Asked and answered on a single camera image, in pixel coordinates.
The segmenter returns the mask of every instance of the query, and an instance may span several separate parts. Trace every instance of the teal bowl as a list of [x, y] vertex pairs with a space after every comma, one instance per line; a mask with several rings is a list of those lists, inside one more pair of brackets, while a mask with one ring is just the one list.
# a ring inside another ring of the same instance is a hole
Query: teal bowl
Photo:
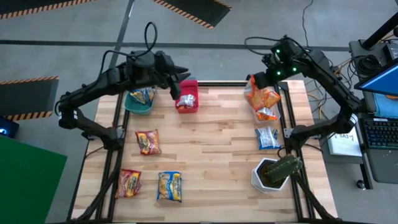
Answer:
[[154, 108], [155, 105], [157, 91], [155, 90], [155, 96], [151, 106], [135, 102], [134, 100], [132, 100], [129, 94], [130, 93], [128, 93], [126, 99], [124, 100], [125, 109], [132, 112], [133, 114], [144, 115], [144, 116], [150, 115], [150, 112], [152, 112], [152, 109]]

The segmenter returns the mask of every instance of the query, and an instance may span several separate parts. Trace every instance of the keyboard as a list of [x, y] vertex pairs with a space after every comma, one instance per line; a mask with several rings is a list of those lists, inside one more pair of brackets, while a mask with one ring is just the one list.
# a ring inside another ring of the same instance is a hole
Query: keyboard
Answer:
[[398, 149], [398, 119], [361, 119], [361, 127], [367, 147]]

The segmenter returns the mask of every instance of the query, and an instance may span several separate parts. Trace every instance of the gray floor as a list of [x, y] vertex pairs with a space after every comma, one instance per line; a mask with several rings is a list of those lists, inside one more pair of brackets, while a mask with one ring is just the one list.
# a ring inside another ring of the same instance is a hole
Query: gray floor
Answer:
[[[228, 0], [233, 10], [215, 29], [207, 30], [150, 0], [136, 0], [125, 42], [143, 42], [146, 22], [154, 21], [158, 42], [242, 44], [245, 37], [263, 35], [279, 38], [288, 34], [305, 43], [301, 27], [302, 9], [310, 0]], [[128, 0], [97, 0], [79, 6], [41, 12], [31, 16], [0, 20], [0, 39], [116, 42]], [[366, 38], [390, 18], [398, 7], [394, 0], [314, 1], [306, 12], [310, 45], [347, 47], [350, 40]], [[272, 44], [253, 42], [254, 44]], [[92, 82], [98, 75], [102, 53], [113, 47], [66, 47], [0, 45], [0, 81], [60, 75], [57, 97], [67, 90]], [[122, 48], [124, 52], [132, 48]], [[200, 80], [242, 80], [247, 74], [265, 69], [261, 58], [247, 50], [154, 49], [164, 50], [177, 65], [188, 67]], [[348, 52], [325, 52], [334, 64], [349, 58]], [[293, 79], [309, 79], [297, 75]], [[307, 90], [314, 89], [313, 83]], [[97, 101], [83, 107], [94, 118]], [[315, 109], [317, 102], [312, 102]], [[333, 100], [323, 107], [331, 118], [339, 110]], [[57, 117], [20, 121], [18, 139], [68, 156], [47, 222], [66, 218], [73, 188], [87, 142], [79, 131], [57, 126]], [[339, 217], [349, 221], [396, 223], [398, 186], [377, 184], [362, 191], [355, 182], [361, 178], [358, 165], [326, 163]]]

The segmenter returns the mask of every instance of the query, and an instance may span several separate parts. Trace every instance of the green mat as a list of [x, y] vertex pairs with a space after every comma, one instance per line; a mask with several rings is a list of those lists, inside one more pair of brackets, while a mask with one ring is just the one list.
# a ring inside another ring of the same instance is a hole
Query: green mat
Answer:
[[45, 223], [67, 157], [0, 136], [0, 223]]

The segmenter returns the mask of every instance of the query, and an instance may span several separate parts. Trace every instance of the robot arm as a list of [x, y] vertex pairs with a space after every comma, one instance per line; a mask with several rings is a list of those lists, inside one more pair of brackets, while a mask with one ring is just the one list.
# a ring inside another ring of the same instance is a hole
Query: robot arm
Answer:
[[119, 136], [115, 127], [105, 128], [96, 122], [86, 118], [78, 109], [104, 95], [117, 95], [126, 90], [135, 90], [147, 86], [159, 86], [163, 89], [170, 88], [170, 94], [174, 100], [181, 93], [178, 83], [186, 79], [190, 74], [187, 68], [175, 66], [171, 57], [162, 51], [131, 52], [126, 57], [126, 62], [115, 68], [103, 72], [98, 79], [89, 85], [82, 85], [80, 89], [66, 92], [59, 101], [59, 126], [65, 129], [79, 128], [82, 135], [98, 136], [105, 149], [117, 150], [120, 147]]
[[358, 121], [356, 113], [360, 107], [359, 99], [339, 81], [329, 67], [328, 59], [320, 50], [301, 47], [290, 37], [283, 37], [271, 48], [272, 53], [263, 56], [262, 62], [268, 67], [266, 72], [254, 75], [258, 88], [273, 86], [288, 77], [302, 73], [313, 78], [340, 105], [338, 115], [321, 123], [304, 126], [298, 125], [288, 132], [288, 152], [301, 148], [309, 137], [327, 136], [331, 133], [348, 133]]

